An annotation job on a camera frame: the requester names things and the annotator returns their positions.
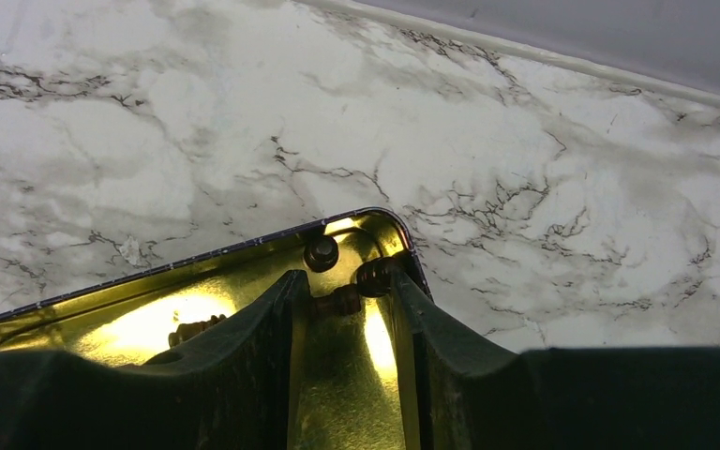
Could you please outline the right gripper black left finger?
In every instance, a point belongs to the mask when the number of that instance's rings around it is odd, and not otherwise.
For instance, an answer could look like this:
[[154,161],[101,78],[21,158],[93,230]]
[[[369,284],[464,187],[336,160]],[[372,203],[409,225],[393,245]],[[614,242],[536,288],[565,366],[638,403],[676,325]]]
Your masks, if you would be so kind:
[[286,272],[249,306],[141,365],[0,352],[0,449],[284,449],[294,312]]

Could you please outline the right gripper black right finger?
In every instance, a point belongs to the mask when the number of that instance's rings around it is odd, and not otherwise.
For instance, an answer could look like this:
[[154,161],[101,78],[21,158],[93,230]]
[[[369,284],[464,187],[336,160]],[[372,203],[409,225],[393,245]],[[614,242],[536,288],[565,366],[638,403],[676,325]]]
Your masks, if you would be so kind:
[[720,347],[509,352],[390,282],[406,443],[420,449],[720,449]]

